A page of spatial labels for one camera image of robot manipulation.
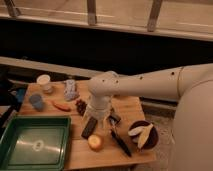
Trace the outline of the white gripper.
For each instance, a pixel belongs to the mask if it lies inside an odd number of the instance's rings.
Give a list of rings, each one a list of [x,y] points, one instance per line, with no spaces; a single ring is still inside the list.
[[[109,129],[109,121],[106,118],[109,114],[111,107],[111,98],[109,96],[94,96],[90,95],[86,107],[86,111],[83,115],[83,127],[85,128],[91,117],[97,120],[101,120],[98,124],[98,128],[101,131]]]

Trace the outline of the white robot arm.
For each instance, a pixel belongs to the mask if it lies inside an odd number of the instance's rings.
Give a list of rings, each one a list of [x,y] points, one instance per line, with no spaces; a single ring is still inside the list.
[[[213,171],[213,63],[118,76],[104,72],[88,82],[85,114],[102,121],[114,95],[176,101],[168,171]]]

